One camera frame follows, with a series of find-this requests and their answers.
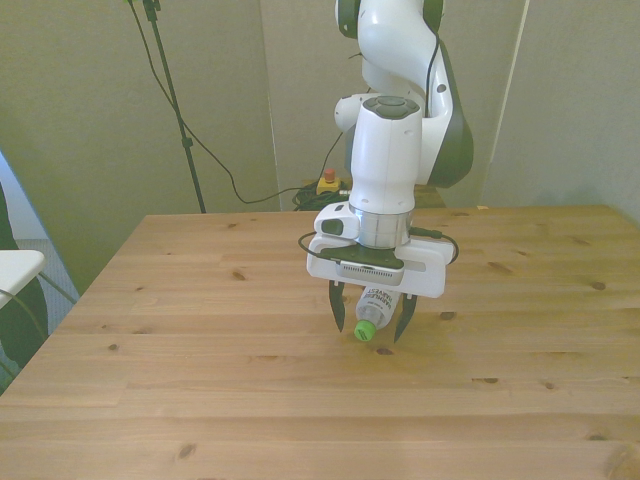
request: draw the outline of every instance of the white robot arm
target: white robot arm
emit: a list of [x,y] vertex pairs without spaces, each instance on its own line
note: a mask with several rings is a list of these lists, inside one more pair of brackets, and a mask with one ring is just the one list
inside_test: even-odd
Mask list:
[[418,295],[444,292],[453,246],[411,237],[417,230],[411,227],[414,186],[449,187],[473,159],[471,133],[437,35],[441,16],[442,0],[336,2],[338,26],[358,39],[363,77],[377,92],[336,106],[338,128],[353,135],[347,154],[353,188],[348,202],[320,212],[308,250],[309,273],[330,280],[340,330],[345,282],[405,294],[396,339]]

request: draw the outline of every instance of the black cord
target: black cord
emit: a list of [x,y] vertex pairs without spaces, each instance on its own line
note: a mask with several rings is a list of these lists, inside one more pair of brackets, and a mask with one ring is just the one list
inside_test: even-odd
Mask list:
[[304,240],[305,238],[309,238],[309,237],[311,237],[311,236],[313,236],[315,234],[316,234],[316,232],[305,233],[303,236],[301,236],[298,239],[298,245],[300,246],[301,249],[303,249],[309,255],[312,255],[312,256],[317,257],[317,258],[322,258],[324,260],[329,260],[329,258],[325,257],[324,255],[319,255],[316,252],[312,252],[304,243],[302,243],[302,240]]
[[[128,0],[129,3],[129,7],[131,7],[131,11],[133,12],[133,15],[136,19],[136,23],[138,24],[138,29],[140,30],[140,32],[142,32],[142,26],[140,25],[140,20],[138,19],[138,15],[135,11],[135,8],[133,7],[133,0]],[[196,171],[196,166],[195,163],[193,161],[193,155],[191,153],[191,147],[193,146],[193,140],[191,140],[189,137],[187,137],[186,133],[185,133],[185,125],[184,125],[184,120],[182,119],[182,114],[180,113],[180,106],[178,105],[178,98],[176,96],[176,92],[175,89],[173,88],[173,81],[171,80],[171,72],[169,70],[169,64],[167,62],[167,57],[164,53],[164,46],[162,45],[162,39],[160,38],[160,31],[158,30],[158,23],[157,23],[157,15],[155,13],[155,4],[153,2],[153,0],[143,0],[143,4],[144,4],[144,9],[145,12],[147,13],[147,19],[149,20],[149,22],[151,22],[151,27],[153,28],[153,33],[155,35],[156,38],[156,44],[158,45],[158,53],[160,54],[160,60],[162,61],[162,67],[164,68],[164,74],[165,77],[167,79],[167,85],[169,87],[169,93],[171,94],[171,100],[170,103],[173,107],[173,111],[176,114],[176,119],[178,120],[178,127],[180,129],[180,136],[182,138],[182,147],[184,148],[185,154],[187,156],[187,163],[189,165],[189,171],[191,173],[191,181],[193,182],[193,187],[196,191],[196,197],[198,199],[198,205],[200,206],[200,212],[201,213],[207,213],[207,210],[205,208],[204,205],[204,199],[202,197],[202,191],[200,189],[200,181],[198,180],[198,172]],[[147,45],[146,39],[144,40],[144,44],[145,44],[145,49],[147,50],[147,56],[149,59],[151,59],[151,55],[149,54],[149,46]],[[156,80],[160,81],[158,79],[157,74],[155,74],[154,71],[154,76],[156,77]]]
[[453,247],[456,249],[456,252],[453,254],[453,258],[451,259],[451,261],[449,262],[449,265],[451,265],[453,262],[455,262],[458,259],[458,255],[460,255],[460,247],[458,246],[458,242],[456,242],[453,238],[451,238],[449,235],[445,235],[444,233],[442,234],[442,238],[446,238],[447,240],[449,240],[452,244]]
[[43,341],[46,340],[49,335],[45,334],[42,331],[42,327],[38,323],[38,319],[36,318],[34,313],[31,311],[31,309],[27,306],[27,304],[24,303],[20,298],[15,296],[13,293],[9,293],[6,290],[2,290],[1,288],[0,288],[0,293],[3,294],[3,295],[6,295],[7,297],[9,297],[12,300],[15,300],[16,303],[18,305],[20,305],[25,312],[27,312],[27,315],[29,315],[29,318],[31,318],[31,321],[33,322],[33,326],[36,327],[36,330],[38,331],[38,333],[42,337],[42,340]]
[[[140,37],[142,38],[142,43],[144,45],[144,49],[145,49],[145,52],[147,54],[147,60],[149,61],[149,66],[151,67],[151,73],[153,74],[153,78],[155,78],[156,83],[160,87],[160,90],[162,90],[162,93],[164,94],[165,98],[167,99],[167,102],[169,102],[169,105],[171,105],[171,107],[175,111],[176,107],[173,104],[173,102],[171,101],[171,98],[169,97],[169,94],[167,93],[167,90],[165,89],[164,85],[162,84],[162,81],[160,81],[160,78],[158,77],[158,74],[156,72],[155,66],[153,64],[153,59],[151,58],[151,52],[149,50],[149,44],[147,43],[147,38],[146,38],[146,36],[144,34],[144,30],[142,29],[142,25],[140,24],[140,19],[138,18],[138,14],[136,13],[135,8],[133,7],[132,0],[128,0],[128,3],[129,3],[129,7],[131,8],[131,12],[133,13],[133,17],[135,18],[136,24],[138,26],[138,31],[140,32]],[[231,181],[231,186],[233,188],[233,192],[235,193],[235,195],[238,198],[238,200],[240,200],[245,205],[264,202],[264,201],[270,200],[270,199],[272,199],[274,197],[278,197],[278,196],[282,195],[283,193],[291,192],[291,191],[294,191],[294,190],[295,191],[299,191],[299,190],[305,188],[305,187],[285,188],[284,190],[280,190],[279,192],[274,193],[273,195],[269,195],[268,197],[260,198],[258,200],[245,200],[244,198],[242,198],[242,196],[238,192],[238,189],[236,187],[235,178],[234,178],[233,174],[231,173],[231,171],[227,168],[227,166],[224,163],[222,163],[222,161],[209,148],[207,148],[207,146],[198,138],[198,136],[195,133],[193,133],[193,130],[191,130],[191,128],[189,127],[187,122],[184,121],[184,118],[182,119],[182,123],[184,125],[184,128],[187,130],[187,132],[189,132],[189,134],[193,137],[193,139],[196,141],[196,143],[198,145],[200,145],[200,147],[202,147],[202,149],[205,152],[207,152],[209,154],[209,156],[211,156],[211,158],[213,158],[216,161],[216,163],[226,172],[226,174],[229,176],[229,180]],[[336,141],[333,143],[333,145],[329,149],[329,152],[327,153],[327,156],[324,159],[324,164],[322,166],[322,172],[320,172],[320,176],[318,177],[318,180],[322,177],[322,174],[324,172],[324,167],[327,164],[327,160],[329,159],[329,156],[331,155],[331,152],[333,151],[333,149],[337,145],[337,143],[340,140],[340,138],[342,138],[342,135],[343,135],[342,133],[340,133],[340,135],[338,135],[338,138],[336,138]]]
[[409,235],[415,235],[417,237],[429,237],[435,240],[440,240],[441,238],[449,240],[453,244],[453,248],[455,248],[453,258],[449,262],[449,265],[455,262],[458,259],[458,255],[460,255],[460,247],[458,246],[458,242],[456,242],[449,235],[445,235],[439,230],[427,230],[426,228],[411,227],[409,228]]
[[11,381],[14,381],[16,379],[16,376],[9,368],[9,365],[4,363],[2,360],[0,360],[0,368],[2,368],[7,373],[7,375],[11,377]]
[[71,305],[75,305],[76,304],[76,301],[73,299],[73,297],[71,295],[69,295],[67,292],[65,292],[60,285],[58,285],[51,278],[49,278],[47,275],[45,275],[44,272],[40,272],[38,274],[38,276],[41,277],[44,281],[46,281],[53,288],[55,288],[60,295],[62,295],[64,298],[67,299],[67,301],[69,303],[71,303]]
[[428,115],[428,108],[429,108],[429,84],[431,83],[431,69],[433,68],[433,63],[436,60],[436,55],[438,54],[438,50],[440,49],[440,35],[438,35],[437,32],[434,32],[433,30],[431,30],[431,33],[433,33],[436,37],[436,46],[433,49],[433,54],[431,55],[431,60],[429,61],[429,68],[427,68],[427,86],[424,90],[424,117],[427,118]]

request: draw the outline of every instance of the wooden table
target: wooden table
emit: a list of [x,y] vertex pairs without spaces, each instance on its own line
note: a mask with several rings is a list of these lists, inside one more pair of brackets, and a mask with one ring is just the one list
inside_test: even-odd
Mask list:
[[147,217],[0,398],[0,478],[640,478],[630,223],[418,212],[462,255],[394,345],[357,287],[336,330],[313,217]]

